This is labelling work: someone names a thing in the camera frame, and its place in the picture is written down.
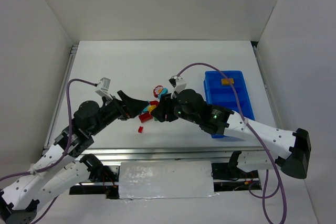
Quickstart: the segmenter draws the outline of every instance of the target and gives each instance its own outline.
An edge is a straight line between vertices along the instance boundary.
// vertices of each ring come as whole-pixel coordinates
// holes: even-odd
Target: purple cable
[[[44,213],[37,219],[37,220],[35,220],[35,221],[33,221],[31,224],[36,224],[36,223],[38,223],[46,214],[47,214],[47,212],[50,210],[50,208],[53,206],[53,204],[55,203],[55,201],[56,201],[56,199],[57,199],[57,197],[56,198],[54,198],[52,201],[51,201],[51,203],[50,203],[50,205],[48,206],[48,208],[44,211]]]
[[[188,66],[186,66],[184,69],[182,69],[178,74],[177,76],[180,76],[185,70],[187,70],[188,68],[192,67],[192,66],[195,66],[195,65],[202,65],[202,66],[207,66],[209,68],[212,68],[214,70],[216,70],[218,73],[220,73],[227,81],[228,83],[230,84],[231,88],[232,88],[232,91],[235,95],[235,98],[236,98],[236,102],[237,102],[237,107],[238,107],[238,110],[239,110],[239,114],[241,116],[241,119],[243,121],[245,121],[245,117],[243,115],[243,112],[241,110],[241,107],[240,107],[240,103],[239,103],[239,98],[238,98],[238,94],[236,92],[236,89],[235,87],[233,86],[233,84],[230,82],[229,78],[223,73],[221,72],[219,69],[209,65],[209,64],[206,64],[206,63],[201,63],[201,62],[196,62],[196,63],[192,63]],[[265,152],[268,156],[268,158],[270,159],[271,163],[272,163],[272,166],[274,168],[274,171],[277,175],[277,178],[278,178],[278,187],[280,188],[280,191],[281,191],[281,196],[282,196],[282,203],[283,203],[283,212],[282,212],[282,219],[280,221],[279,224],[284,224],[285,221],[286,221],[286,216],[287,216],[287,200],[286,200],[286,194],[285,194],[285,189],[284,189],[284,185],[282,183],[282,180],[281,180],[281,177],[280,177],[280,173],[279,173],[279,170],[275,164],[275,161],[273,160],[272,158],[272,155],[270,153],[270,151],[268,150],[267,146],[265,145],[265,143],[263,142],[263,140],[261,139],[261,137],[258,135],[258,133],[252,128],[252,126],[249,124],[249,123],[246,123],[246,126],[252,131],[252,133],[254,134],[254,136],[258,139],[258,141],[260,142],[260,144],[263,146],[263,148],[265,149]],[[264,184],[264,190],[262,192],[262,196],[258,196],[257,198],[262,198],[262,203],[263,203],[263,210],[264,210],[264,215],[266,217],[266,219],[268,220],[268,222],[270,224],[273,224],[273,222],[269,219],[268,217],[268,214],[267,214],[267,211],[266,211],[266,204],[265,204],[265,199],[266,198],[270,198],[272,196],[274,196],[277,191],[278,191],[278,188],[277,190],[270,196],[266,196],[266,187],[267,187],[267,182],[268,182],[268,170],[266,170],[266,178],[265,178],[265,184]]]
[[[70,104],[70,85],[74,82],[74,81],[79,81],[79,82],[83,82],[83,83],[86,83],[86,84],[89,84],[89,85],[92,85],[92,86],[97,86],[97,84],[95,83],[92,83],[92,82],[89,82],[89,81],[84,81],[84,80],[81,80],[81,79],[72,79],[68,82],[67,84],[67,90],[66,90],[66,96],[67,96],[67,106],[68,106],[68,117],[69,117],[69,137],[68,137],[68,142],[67,142],[67,146],[62,154],[62,156],[59,158],[58,161],[56,161],[55,163],[49,165],[49,166],[46,166],[46,167],[43,167],[41,169],[38,169],[36,170],[36,172],[38,173],[42,173],[42,172],[45,172],[51,168],[53,168],[54,166],[58,165],[59,162],[62,161],[62,159],[68,155],[68,150],[71,146],[71,137],[72,137],[72,112],[71,112],[71,104]],[[7,176],[4,176],[2,178],[0,178],[0,182],[5,180],[5,179],[8,179],[8,178],[13,178],[13,177],[17,177],[17,176],[27,176],[27,175],[31,175],[30,172],[22,172],[22,173],[14,173],[14,174],[10,174],[10,175],[7,175]]]
[[[258,199],[263,199],[263,196],[259,196],[259,195],[256,195],[254,193],[252,193],[252,186],[255,185],[256,183],[258,183],[259,181],[254,181],[252,183],[250,183],[250,185],[248,186],[248,191],[250,192],[250,194],[252,194],[254,197],[258,198]],[[280,185],[278,183],[278,186],[277,186],[277,189],[275,189],[274,193],[272,193],[271,195],[268,195],[268,196],[265,196],[265,199],[269,199],[271,197],[273,197],[275,194],[277,194],[278,190],[280,188]]]

